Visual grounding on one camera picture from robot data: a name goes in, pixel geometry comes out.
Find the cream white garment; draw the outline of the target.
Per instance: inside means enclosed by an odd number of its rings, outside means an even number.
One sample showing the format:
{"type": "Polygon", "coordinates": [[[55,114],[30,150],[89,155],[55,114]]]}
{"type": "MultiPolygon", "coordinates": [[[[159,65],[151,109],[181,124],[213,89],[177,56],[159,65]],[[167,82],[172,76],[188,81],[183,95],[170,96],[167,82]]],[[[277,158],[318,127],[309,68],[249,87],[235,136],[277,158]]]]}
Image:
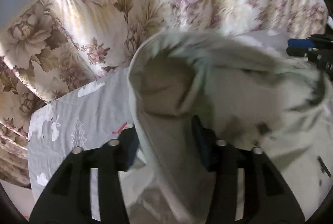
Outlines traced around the cream white garment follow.
{"type": "Polygon", "coordinates": [[[332,202],[332,84],[264,36],[156,34],[128,71],[151,223],[308,223],[332,202]]]}

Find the grey patterned bed sheet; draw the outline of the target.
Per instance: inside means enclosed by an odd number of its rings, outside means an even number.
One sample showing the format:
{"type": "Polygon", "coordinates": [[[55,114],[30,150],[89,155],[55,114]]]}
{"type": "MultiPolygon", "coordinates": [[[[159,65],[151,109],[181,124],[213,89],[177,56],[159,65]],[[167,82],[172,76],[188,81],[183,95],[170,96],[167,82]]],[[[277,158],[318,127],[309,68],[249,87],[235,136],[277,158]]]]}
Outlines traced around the grey patterned bed sheet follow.
{"type": "Polygon", "coordinates": [[[290,145],[290,88],[285,66],[289,34],[278,29],[232,38],[212,31],[163,32],[136,52],[130,68],[116,70],[37,110],[30,119],[28,166],[40,196],[65,157],[116,138],[135,122],[129,74],[152,82],[139,97],[158,124],[158,147],[178,176],[189,205],[208,203],[213,178],[199,164],[186,129],[191,115],[238,148],[260,144],[282,171],[290,145]]]}

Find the floral curtain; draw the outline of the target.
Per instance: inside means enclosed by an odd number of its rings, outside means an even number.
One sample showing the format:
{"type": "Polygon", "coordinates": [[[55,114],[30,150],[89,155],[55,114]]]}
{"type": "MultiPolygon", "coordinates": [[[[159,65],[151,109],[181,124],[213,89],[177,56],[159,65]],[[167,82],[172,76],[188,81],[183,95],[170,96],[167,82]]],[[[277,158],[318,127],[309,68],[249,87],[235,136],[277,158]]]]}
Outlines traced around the floral curtain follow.
{"type": "Polygon", "coordinates": [[[164,28],[322,34],[323,0],[1,0],[1,179],[29,187],[32,113],[129,63],[164,28]]]}

